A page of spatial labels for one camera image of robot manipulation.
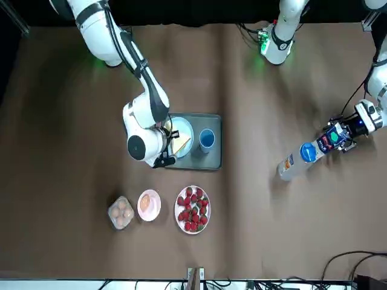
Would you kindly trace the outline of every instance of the gray tray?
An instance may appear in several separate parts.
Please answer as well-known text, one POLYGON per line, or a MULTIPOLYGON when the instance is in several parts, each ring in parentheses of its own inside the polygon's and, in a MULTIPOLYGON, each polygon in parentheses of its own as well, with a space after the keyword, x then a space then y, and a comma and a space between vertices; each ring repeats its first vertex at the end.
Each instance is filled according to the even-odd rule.
POLYGON ((218 170, 222 166, 222 118, 219 115, 196 113, 171 113, 171 117, 185 118, 192 125, 193 143, 186 156, 166 168, 218 170), (204 154, 199 146, 199 134, 205 128, 213 130, 215 134, 215 147, 208 154, 204 154))

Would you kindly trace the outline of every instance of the white plate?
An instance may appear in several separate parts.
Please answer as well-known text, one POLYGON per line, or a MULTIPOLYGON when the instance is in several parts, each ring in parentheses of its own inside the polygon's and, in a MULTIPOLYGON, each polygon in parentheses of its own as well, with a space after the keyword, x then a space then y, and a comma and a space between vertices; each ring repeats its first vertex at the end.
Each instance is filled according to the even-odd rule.
POLYGON ((206 226, 208 225, 208 223, 210 222, 210 217, 211 217, 211 202, 210 202, 210 199, 207 195, 207 193, 203 190, 203 188, 199 187, 199 186, 196 186, 196 185, 190 185, 190 186, 187 186, 185 188, 182 189, 182 191, 178 194, 177 198, 176 198, 176 201, 175 201, 175 219, 176 219, 176 222, 178 224, 178 226, 180 227, 180 229, 187 233, 187 234, 198 234, 198 233, 201 233, 202 231, 204 231, 204 229, 206 228, 206 226), (204 225, 203 229, 201 231, 186 231, 184 229, 184 225, 185 225, 185 221, 179 221, 178 220, 178 215, 183 211, 183 206, 182 205, 178 205, 177 204, 177 199, 179 198, 179 196, 186 198, 186 189, 188 187, 191 187, 192 188, 192 194, 196 194, 196 190, 197 189, 201 189, 203 191, 203 198, 208 198, 208 206, 207 206, 207 223, 204 225))
POLYGON ((141 195, 140 197, 138 198, 138 201, 137 201, 137 212, 138 212, 138 215, 146 222, 151 222, 153 221, 155 218, 157 218, 158 214, 160 213, 160 209, 161 209, 161 199, 160 199, 160 195, 158 195, 157 192, 155 192, 153 189, 148 189, 148 190, 145 190, 141 195), (151 212, 143 212, 140 208, 140 203, 141 203, 141 200, 142 198, 144 197, 144 195, 149 195, 151 197, 151 199, 154 200, 155 204, 154 204, 154 207, 152 209, 151 212))
MULTIPOLYGON (((192 125, 190 122, 188 122, 184 118, 173 117, 172 118, 172 130, 173 131, 178 130, 178 131, 191 137, 191 139, 187 142, 187 144, 176 153, 177 158, 184 157, 191 150, 192 143, 194 142, 194 130, 192 129, 192 125)), ((168 147, 168 153, 170 155, 172 154, 171 145, 168 147)))

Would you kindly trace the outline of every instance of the egg carton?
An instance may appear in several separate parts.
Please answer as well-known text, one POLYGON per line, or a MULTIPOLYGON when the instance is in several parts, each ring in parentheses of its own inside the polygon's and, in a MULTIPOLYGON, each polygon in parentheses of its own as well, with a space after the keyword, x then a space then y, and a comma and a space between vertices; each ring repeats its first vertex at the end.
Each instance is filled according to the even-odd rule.
POLYGON ((131 222, 134 217, 134 210, 128 199, 124 196, 120 196, 109 207, 108 215, 113 226, 118 230, 122 230, 131 222))

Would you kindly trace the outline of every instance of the food on plate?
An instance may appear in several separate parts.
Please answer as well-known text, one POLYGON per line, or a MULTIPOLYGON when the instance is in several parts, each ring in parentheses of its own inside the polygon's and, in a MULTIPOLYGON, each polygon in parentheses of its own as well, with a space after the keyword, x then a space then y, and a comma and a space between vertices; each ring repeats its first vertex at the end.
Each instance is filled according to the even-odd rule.
POLYGON ((183 210, 183 212, 181 214, 183 215, 184 220, 189 219, 189 212, 188 211, 183 210))
POLYGON ((191 213, 192 214, 198 214, 198 208, 197 207, 193 207, 191 213))
POLYGON ((203 200, 201 201, 203 207, 206 207, 207 204, 208 204, 208 198, 203 198, 203 200))
POLYGON ((192 215, 192 222, 199 222, 199 216, 197 214, 192 215))
POLYGON ((188 196, 184 199, 184 205, 187 204, 191 204, 191 199, 188 196))
POLYGON ((204 225, 202 222, 198 223, 198 231, 201 231, 204 228, 204 225))
POLYGON ((197 201, 196 206, 198 208, 201 208, 203 206, 202 201, 197 201))
POLYGON ((198 187, 187 187, 185 197, 184 192, 182 195, 177 198, 177 205, 183 207, 177 216, 177 221, 184 222, 185 231, 194 233, 203 230, 208 223, 206 214, 209 199, 207 195, 198 187))
POLYGON ((172 154, 176 155, 187 143, 191 137, 187 134, 179 132, 179 137, 172 140, 172 154))
POLYGON ((183 198, 182 196, 179 196, 179 197, 177 198, 177 204, 178 204, 178 205, 184 205, 184 198, 183 198))
POLYGON ((190 197, 190 196, 192 195, 192 188, 191 188, 191 187, 187 187, 187 189, 186 189, 186 195, 187 195, 188 197, 190 197))
POLYGON ((189 231, 191 229, 191 223, 190 222, 186 222, 186 224, 184 225, 184 229, 186 231, 189 231))
POLYGON ((111 216, 117 219, 119 215, 120 215, 120 210, 117 207, 114 207, 111 210, 111 216))
POLYGON ((140 202, 141 210, 146 211, 150 203, 151 203, 151 197, 149 195, 144 195, 143 198, 141 198, 141 202, 140 202))
POLYGON ((200 217, 200 221, 201 221, 201 223, 202 223, 203 225, 205 225, 205 224, 207 223, 207 216, 206 216, 206 215, 202 215, 202 216, 200 217))
POLYGON ((198 224, 196 222, 191 222, 191 231, 197 231, 198 230, 198 224))
POLYGON ((203 191, 200 188, 197 188, 196 189, 196 195, 198 196, 198 199, 202 198, 203 197, 203 191))

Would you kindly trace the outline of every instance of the bottle cap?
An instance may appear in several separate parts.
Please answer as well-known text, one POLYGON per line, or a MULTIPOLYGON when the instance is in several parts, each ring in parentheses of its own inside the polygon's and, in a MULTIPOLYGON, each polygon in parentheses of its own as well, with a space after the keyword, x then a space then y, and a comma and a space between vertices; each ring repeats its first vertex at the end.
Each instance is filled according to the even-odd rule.
POLYGON ((300 155, 305 162, 315 162, 317 151, 312 143, 304 143, 300 148, 300 155))

